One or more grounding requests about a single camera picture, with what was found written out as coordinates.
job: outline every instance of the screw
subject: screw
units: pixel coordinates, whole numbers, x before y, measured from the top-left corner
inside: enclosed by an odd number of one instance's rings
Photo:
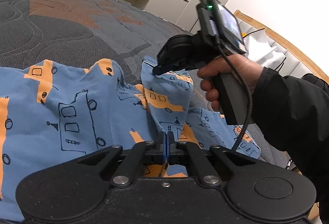
[[[216,184],[219,182],[219,178],[216,176],[204,176],[203,181],[207,184]]]
[[[123,185],[123,184],[128,183],[128,181],[129,181],[129,178],[127,178],[126,176],[115,176],[113,178],[113,182],[115,184],[121,184],[121,185]]]
[[[164,187],[170,187],[170,183],[169,182],[163,182],[162,183],[162,186],[164,186]]]

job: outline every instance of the hand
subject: hand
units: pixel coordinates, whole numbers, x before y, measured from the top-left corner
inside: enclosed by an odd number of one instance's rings
[[[254,92],[257,85],[258,79],[262,74],[263,67],[258,63],[253,62],[242,55],[234,54],[228,56],[233,66],[236,68],[241,77],[245,80],[247,86],[249,86],[251,94]],[[215,76],[218,73],[229,73],[231,72],[230,66],[224,60],[224,58],[219,57],[208,63],[206,66],[202,67],[198,71],[198,77],[207,78]],[[203,79],[200,83],[201,89],[206,91],[206,99],[211,102],[211,107],[214,111],[219,110],[218,97],[220,93],[218,90],[213,89],[213,84],[207,79]]]

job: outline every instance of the black jacket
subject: black jacket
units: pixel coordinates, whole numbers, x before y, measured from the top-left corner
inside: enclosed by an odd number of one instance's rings
[[[318,86],[264,68],[253,117],[265,139],[287,151],[315,185],[320,218],[329,223],[329,96]]]

